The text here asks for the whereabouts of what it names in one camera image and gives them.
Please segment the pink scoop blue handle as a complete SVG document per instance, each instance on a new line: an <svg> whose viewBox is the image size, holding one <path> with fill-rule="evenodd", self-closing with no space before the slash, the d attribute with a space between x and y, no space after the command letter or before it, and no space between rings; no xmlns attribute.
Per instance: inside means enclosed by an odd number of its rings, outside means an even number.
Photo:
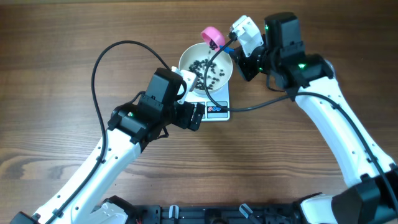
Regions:
<svg viewBox="0 0 398 224"><path fill-rule="evenodd" d="M209 26L206 27L202 32L201 32L201 37L203 41L209 46L210 40L213 40L218 48L214 50L215 52L218 52L221 50L221 48L226 45L226 40L224 35L215 27Z"/></svg>

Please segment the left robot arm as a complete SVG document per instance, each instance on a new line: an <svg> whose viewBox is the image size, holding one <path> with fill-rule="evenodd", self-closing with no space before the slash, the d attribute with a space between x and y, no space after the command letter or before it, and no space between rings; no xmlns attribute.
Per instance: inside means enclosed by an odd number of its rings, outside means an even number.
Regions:
<svg viewBox="0 0 398 224"><path fill-rule="evenodd" d="M196 131L205 107L185 99L198 77L187 70L158 68L137 104L115 108L108 128L86 161L69 181L33 215L19 212L12 223L135 223L135 208L111 197L97 202L116 177L135 161L166 126Z"/></svg>

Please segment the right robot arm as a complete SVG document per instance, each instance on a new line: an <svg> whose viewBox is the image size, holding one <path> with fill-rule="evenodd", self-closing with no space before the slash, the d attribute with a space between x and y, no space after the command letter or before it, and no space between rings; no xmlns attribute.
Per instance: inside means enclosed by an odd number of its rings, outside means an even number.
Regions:
<svg viewBox="0 0 398 224"><path fill-rule="evenodd" d="M331 149L346 190L303 199L307 223L386 223L397 218L397 164L368 134L346 102L330 62L306 54L298 18L291 12L267 16L260 30L248 16L230 28L240 46L234 59L245 80L258 73L310 117Z"/></svg>

